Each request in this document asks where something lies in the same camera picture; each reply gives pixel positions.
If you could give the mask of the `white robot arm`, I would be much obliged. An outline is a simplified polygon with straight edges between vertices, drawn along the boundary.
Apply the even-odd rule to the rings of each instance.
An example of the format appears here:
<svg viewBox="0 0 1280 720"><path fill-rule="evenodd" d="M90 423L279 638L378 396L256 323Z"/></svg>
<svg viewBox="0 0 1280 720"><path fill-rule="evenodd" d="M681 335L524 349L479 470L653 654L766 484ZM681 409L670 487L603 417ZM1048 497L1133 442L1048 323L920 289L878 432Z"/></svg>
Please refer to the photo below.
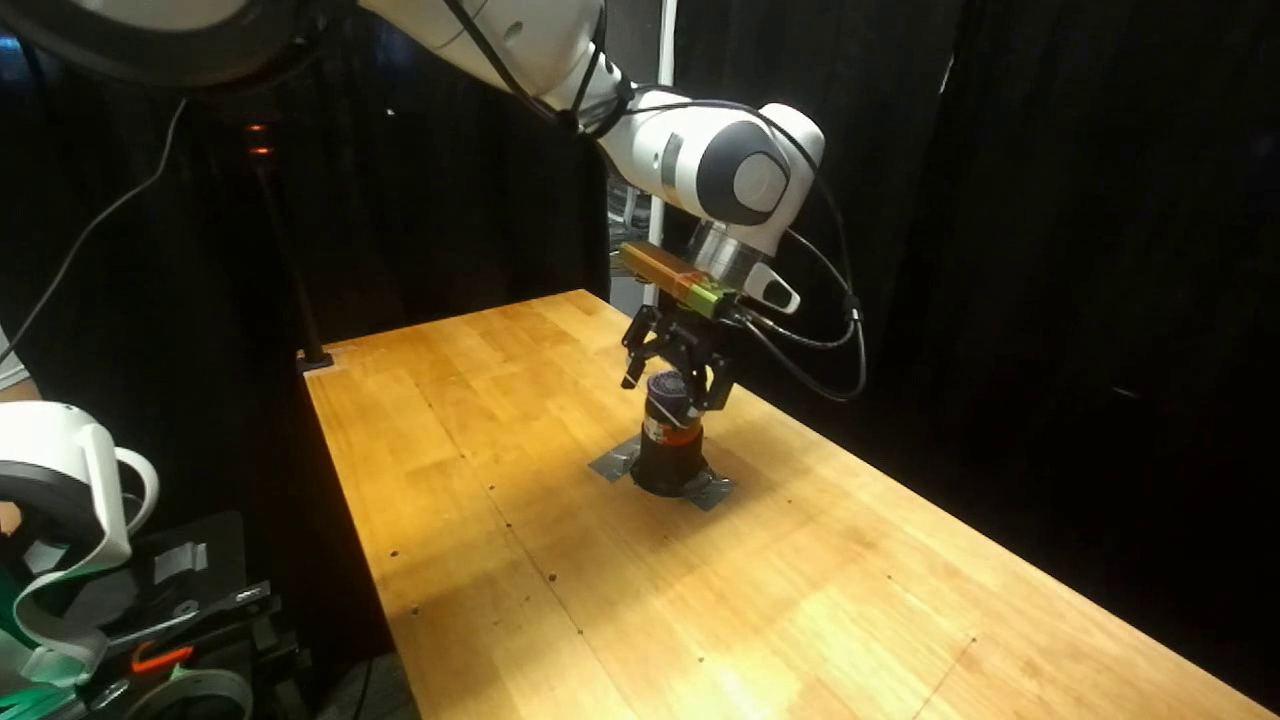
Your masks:
<svg viewBox="0 0 1280 720"><path fill-rule="evenodd" d="M508 93L591 141L636 191L701 228L690 289L663 289L671 314L645 310L624 340L636 384L663 357L685 414L729 401L731 376L701 323L739 323L744 310L793 318L799 291L771 258L793 234L823 152L823 131L793 104L693 101L645 89L598 37L603 0L357 0L457 74Z"/></svg>

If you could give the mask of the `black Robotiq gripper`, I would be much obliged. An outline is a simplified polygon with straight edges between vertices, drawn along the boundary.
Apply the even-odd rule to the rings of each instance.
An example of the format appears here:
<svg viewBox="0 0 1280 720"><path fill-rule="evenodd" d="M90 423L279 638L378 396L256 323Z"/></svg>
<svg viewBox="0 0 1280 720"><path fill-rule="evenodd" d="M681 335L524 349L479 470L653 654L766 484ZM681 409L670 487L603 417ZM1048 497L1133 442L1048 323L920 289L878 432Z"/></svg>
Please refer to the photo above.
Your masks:
<svg viewBox="0 0 1280 720"><path fill-rule="evenodd" d="M706 335L706 323L690 314L663 314L645 305L624 329L624 376L619 388L636 388L653 361L663 361L690 388L695 388L701 414L719 414L731 396L729 361Z"/></svg>

